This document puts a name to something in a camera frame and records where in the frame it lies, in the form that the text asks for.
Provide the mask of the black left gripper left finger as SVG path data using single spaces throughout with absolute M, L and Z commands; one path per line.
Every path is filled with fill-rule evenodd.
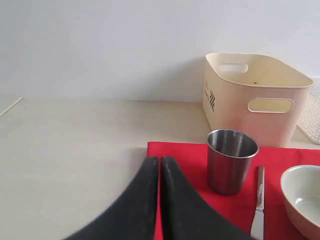
M 153 240 L 159 163 L 146 157 L 122 194 L 96 219 L 67 240 Z

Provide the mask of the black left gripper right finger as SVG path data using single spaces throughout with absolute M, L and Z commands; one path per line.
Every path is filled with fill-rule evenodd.
M 165 240 L 251 240 L 193 188 L 173 157 L 161 158 L 160 211 Z

